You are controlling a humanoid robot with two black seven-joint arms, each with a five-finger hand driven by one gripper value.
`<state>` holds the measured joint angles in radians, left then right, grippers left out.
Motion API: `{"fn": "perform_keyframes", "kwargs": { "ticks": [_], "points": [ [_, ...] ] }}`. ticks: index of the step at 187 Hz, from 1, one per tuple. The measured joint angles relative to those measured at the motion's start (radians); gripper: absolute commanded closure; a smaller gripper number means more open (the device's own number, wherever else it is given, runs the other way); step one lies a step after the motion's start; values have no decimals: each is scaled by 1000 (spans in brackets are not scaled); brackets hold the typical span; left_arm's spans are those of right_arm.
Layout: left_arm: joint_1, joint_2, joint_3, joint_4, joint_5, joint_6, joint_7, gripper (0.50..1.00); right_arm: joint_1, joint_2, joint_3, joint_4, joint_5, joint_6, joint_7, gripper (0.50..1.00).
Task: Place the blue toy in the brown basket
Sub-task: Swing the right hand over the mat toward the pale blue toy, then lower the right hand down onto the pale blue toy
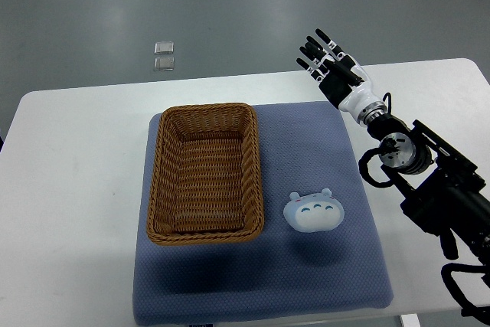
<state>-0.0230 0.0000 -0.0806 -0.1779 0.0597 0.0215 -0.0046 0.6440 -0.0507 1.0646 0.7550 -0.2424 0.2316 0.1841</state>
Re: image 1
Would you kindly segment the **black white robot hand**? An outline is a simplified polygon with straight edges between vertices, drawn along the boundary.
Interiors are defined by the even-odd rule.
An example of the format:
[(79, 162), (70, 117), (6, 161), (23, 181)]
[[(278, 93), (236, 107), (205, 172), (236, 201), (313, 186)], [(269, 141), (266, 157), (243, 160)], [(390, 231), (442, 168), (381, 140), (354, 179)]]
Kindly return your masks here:
[(321, 81), (320, 90), (335, 108), (350, 113), (358, 124), (369, 124), (384, 115), (385, 104), (373, 93), (372, 81), (364, 68), (320, 28), (315, 33), (327, 48), (308, 35), (299, 50), (315, 66), (299, 57), (296, 63), (315, 81)]

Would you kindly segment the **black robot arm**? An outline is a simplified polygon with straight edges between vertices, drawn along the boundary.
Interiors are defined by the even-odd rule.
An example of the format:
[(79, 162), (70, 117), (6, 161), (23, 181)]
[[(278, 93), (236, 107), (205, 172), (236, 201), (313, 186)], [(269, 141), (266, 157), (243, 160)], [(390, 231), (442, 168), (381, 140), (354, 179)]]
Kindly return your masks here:
[(489, 323), (489, 308), (470, 302), (454, 273), (479, 273), (489, 283), (489, 201), (476, 165), (419, 120), (408, 127), (391, 112), (391, 95), (376, 96), (364, 68), (321, 29), (307, 36), (297, 64), (318, 82), (334, 108), (349, 113), (379, 142), (358, 161), (361, 177), (375, 188), (395, 187), (402, 212), (439, 238), (449, 263), (443, 283), (463, 316)]

